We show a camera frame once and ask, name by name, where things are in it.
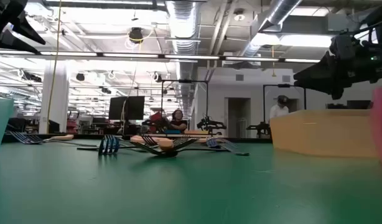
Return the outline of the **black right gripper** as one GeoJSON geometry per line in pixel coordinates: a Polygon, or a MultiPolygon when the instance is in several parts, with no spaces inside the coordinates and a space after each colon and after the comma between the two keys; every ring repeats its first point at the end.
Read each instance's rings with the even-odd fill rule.
{"type": "Polygon", "coordinates": [[[332,38],[330,53],[332,55],[326,53],[319,62],[294,74],[294,85],[339,100],[344,89],[352,84],[376,83],[382,78],[382,36],[374,43],[356,39],[351,34],[340,34],[332,38]]]}

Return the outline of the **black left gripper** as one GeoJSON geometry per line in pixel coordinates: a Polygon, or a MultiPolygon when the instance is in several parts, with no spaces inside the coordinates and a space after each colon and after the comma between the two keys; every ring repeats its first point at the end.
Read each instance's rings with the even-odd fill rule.
{"type": "Polygon", "coordinates": [[[12,30],[39,44],[46,41],[32,28],[26,19],[24,9],[28,0],[0,0],[0,49],[11,49],[38,54],[39,51],[21,39],[13,36],[9,30],[3,31],[8,23],[12,30]]]}

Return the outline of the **black monitor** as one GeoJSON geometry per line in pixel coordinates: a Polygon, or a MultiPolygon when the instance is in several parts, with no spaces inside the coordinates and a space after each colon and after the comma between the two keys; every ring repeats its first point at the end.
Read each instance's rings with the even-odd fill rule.
{"type": "Polygon", "coordinates": [[[327,109],[349,109],[349,110],[367,110],[371,108],[370,100],[348,100],[345,104],[329,103],[327,109]]]}
{"type": "Polygon", "coordinates": [[[144,117],[145,97],[120,96],[111,98],[108,119],[110,120],[142,120],[144,117]]]}

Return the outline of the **yellow plastic bin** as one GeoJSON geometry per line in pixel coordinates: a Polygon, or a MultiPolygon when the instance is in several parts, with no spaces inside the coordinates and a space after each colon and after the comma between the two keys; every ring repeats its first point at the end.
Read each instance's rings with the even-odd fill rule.
{"type": "Polygon", "coordinates": [[[369,110],[299,110],[270,119],[276,149],[322,157],[377,158],[369,110]]]}

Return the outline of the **person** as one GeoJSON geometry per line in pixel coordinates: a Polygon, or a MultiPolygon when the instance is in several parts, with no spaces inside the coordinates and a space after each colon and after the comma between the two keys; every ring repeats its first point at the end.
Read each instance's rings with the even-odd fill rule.
{"type": "Polygon", "coordinates": [[[183,133],[187,129],[187,121],[183,119],[182,110],[175,110],[172,113],[172,120],[170,121],[170,128],[178,130],[183,133]]]}
{"type": "Polygon", "coordinates": [[[288,97],[285,95],[279,95],[277,103],[270,109],[269,119],[284,116],[289,114],[289,108],[287,107],[288,97]]]}

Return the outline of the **white pillar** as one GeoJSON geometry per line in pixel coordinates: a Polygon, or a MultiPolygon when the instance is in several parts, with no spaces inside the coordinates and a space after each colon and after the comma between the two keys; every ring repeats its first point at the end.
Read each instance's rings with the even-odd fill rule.
{"type": "Polygon", "coordinates": [[[67,130],[69,78],[66,61],[48,60],[45,63],[39,134],[47,134],[47,127],[52,129],[49,121],[59,125],[58,132],[67,130]]]}

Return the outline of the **grey door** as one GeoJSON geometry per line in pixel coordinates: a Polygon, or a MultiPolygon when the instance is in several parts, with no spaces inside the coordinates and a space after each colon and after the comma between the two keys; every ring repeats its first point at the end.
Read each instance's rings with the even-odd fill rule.
{"type": "Polygon", "coordinates": [[[251,121],[250,98],[225,98],[226,135],[229,138],[249,138],[246,129],[251,121]]]}

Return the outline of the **long light bar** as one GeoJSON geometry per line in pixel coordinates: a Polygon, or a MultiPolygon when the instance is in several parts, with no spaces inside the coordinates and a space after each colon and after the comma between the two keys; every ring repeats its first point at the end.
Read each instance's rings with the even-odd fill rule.
{"type": "Polygon", "coordinates": [[[229,61],[229,62],[274,62],[274,63],[318,63],[318,59],[278,58],[278,57],[238,57],[224,55],[178,55],[178,54],[140,54],[140,53],[105,53],[105,52],[51,52],[41,51],[34,54],[25,51],[0,50],[0,55],[23,58],[64,58],[74,60],[191,60],[191,61],[229,61]]]}

